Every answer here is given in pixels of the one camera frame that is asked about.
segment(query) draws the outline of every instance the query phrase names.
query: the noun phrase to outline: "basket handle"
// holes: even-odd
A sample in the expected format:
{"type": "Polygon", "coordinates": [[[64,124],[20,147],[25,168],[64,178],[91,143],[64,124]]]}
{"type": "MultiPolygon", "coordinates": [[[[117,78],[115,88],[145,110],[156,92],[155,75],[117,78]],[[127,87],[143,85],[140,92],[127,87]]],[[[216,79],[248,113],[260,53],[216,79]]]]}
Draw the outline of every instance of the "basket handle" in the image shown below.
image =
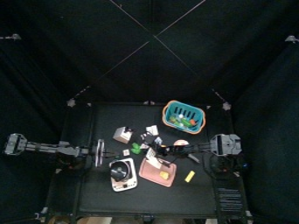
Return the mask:
{"type": "Polygon", "coordinates": [[[169,104],[173,102],[177,102],[177,101],[168,101],[167,105],[163,107],[163,123],[169,127],[172,127],[172,126],[165,122],[165,118],[164,118],[165,113],[164,112],[165,112],[167,108],[169,107],[169,104]]]}

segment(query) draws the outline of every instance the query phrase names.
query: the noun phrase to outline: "black curtain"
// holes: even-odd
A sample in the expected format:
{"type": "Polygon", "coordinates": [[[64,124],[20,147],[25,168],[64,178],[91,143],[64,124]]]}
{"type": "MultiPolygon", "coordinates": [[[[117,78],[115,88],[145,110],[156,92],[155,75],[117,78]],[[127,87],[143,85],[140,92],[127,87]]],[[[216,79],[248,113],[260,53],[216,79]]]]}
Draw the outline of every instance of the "black curtain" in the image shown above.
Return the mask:
{"type": "Polygon", "coordinates": [[[239,97],[233,108],[249,169],[251,212],[263,223],[297,223],[299,45],[288,47],[239,97]]]}
{"type": "MultiPolygon", "coordinates": [[[[12,33],[1,23],[2,33],[12,33]]],[[[0,40],[0,147],[12,133],[29,141],[60,140],[67,102],[21,42],[0,40]]],[[[32,217],[43,210],[53,163],[48,157],[0,155],[0,220],[32,217]]]]}

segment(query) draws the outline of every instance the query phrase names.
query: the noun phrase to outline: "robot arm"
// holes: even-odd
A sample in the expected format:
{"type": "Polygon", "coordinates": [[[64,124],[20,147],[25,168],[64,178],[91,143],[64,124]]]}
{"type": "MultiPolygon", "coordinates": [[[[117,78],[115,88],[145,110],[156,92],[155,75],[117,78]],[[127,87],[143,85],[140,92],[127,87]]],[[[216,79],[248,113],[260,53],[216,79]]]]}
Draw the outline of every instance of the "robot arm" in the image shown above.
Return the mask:
{"type": "Polygon", "coordinates": [[[4,147],[4,154],[8,156],[18,156],[24,151],[40,151],[45,153],[61,153],[75,158],[87,156],[89,149],[72,147],[68,142],[60,141],[59,144],[28,142],[24,135],[12,134],[4,147]]]}

